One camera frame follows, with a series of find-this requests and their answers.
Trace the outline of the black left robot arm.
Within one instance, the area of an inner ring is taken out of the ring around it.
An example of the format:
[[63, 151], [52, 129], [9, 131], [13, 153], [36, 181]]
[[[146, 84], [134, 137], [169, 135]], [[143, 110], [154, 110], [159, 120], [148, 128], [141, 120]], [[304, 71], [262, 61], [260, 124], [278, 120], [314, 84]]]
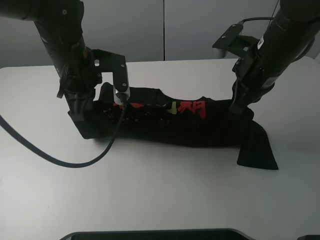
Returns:
[[2, 0], [2, 17], [32, 21], [60, 77], [58, 98], [65, 98], [69, 113], [84, 118], [93, 109], [95, 87], [101, 77], [95, 58], [86, 47], [81, 0]]

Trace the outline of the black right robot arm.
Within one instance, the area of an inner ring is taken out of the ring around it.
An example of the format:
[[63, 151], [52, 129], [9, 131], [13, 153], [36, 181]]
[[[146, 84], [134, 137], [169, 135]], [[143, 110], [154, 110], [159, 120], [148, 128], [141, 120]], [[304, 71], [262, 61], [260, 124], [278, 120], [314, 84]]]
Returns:
[[263, 36], [233, 67], [236, 81], [229, 110], [241, 115], [248, 105], [270, 92], [319, 30], [318, 0], [280, 1], [280, 9]]

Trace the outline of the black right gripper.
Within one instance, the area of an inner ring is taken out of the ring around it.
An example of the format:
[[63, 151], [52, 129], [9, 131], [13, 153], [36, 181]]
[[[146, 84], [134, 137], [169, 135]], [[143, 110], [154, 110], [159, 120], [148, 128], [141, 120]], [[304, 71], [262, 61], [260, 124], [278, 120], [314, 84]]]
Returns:
[[236, 75], [236, 81], [232, 86], [232, 103], [229, 107], [231, 113], [241, 115], [248, 105], [258, 102], [274, 87], [277, 77], [269, 76], [260, 66], [261, 62], [256, 51], [250, 48], [234, 64], [232, 71]]

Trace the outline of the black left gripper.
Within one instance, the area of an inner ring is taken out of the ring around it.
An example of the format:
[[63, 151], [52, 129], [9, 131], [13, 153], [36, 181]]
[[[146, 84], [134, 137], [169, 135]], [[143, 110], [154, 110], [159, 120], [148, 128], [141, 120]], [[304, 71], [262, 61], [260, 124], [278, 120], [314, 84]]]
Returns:
[[84, 118], [93, 109], [95, 87], [102, 83], [95, 60], [93, 51], [87, 48], [78, 64], [70, 61], [62, 68], [58, 97], [65, 98], [72, 118]]

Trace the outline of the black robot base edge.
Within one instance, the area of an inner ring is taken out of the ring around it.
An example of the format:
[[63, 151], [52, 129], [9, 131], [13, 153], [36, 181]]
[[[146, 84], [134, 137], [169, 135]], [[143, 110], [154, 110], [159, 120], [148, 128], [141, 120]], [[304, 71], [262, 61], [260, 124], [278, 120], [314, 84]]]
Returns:
[[180, 230], [132, 230], [74, 232], [63, 240], [251, 240], [238, 230], [221, 229], [180, 229]]

